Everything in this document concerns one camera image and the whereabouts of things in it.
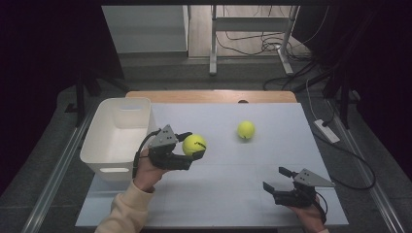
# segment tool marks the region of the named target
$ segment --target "white tabletop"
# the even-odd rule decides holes
[[[330,180],[300,104],[153,104],[153,113],[158,127],[170,124],[178,134],[201,134],[208,147],[188,171],[167,173],[155,186],[148,228],[297,226],[292,211],[275,205],[262,182],[292,190],[292,179],[278,173],[280,166],[295,172],[306,168]],[[250,141],[236,134],[245,119],[256,126]],[[174,152],[183,154],[181,144]],[[96,226],[128,185],[95,176],[76,225]],[[317,190],[327,200],[326,225],[348,224],[334,188]]]

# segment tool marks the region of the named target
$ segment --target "hand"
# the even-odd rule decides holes
[[[145,192],[154,192],[154,185],[161,180],[163,174],[169,170],[162,170],[155,167],[148,158],[149,150],[144,149],[140,153],[139,163],[137,165],[136,177],[133,182],[140,190]]]
[[[322,223],[321,213],[319,213],[319,210],[314,205],[306,208],[288,208],[291,209],[297,215],[297,217],[299,217],[300,221],[305,227],[306,232],[318,233],[326,229],[324,224]]]

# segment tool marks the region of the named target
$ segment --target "yellow tennis ball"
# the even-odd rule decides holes
[[[194,152],[206,150],[206,147],[206,141],[198,134],[189,135],[182,143],[182,149],[185,155],[193,155]]]
[[[250,139],[255,134],[255,126],[248,120],[244,120],[237,126],[237,134],[243,139]]]

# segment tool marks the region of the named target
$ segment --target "white plastic bin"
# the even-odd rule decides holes
[[[88,129],[80,158],[105,181],[130,180],[136,151],[156,130],[149,99],[104,100]]]

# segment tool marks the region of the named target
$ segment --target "wooden table edge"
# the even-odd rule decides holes
[[[286,90],[144,90],[129,91],[125,97],[153,103],[297,103],[294,93]]]

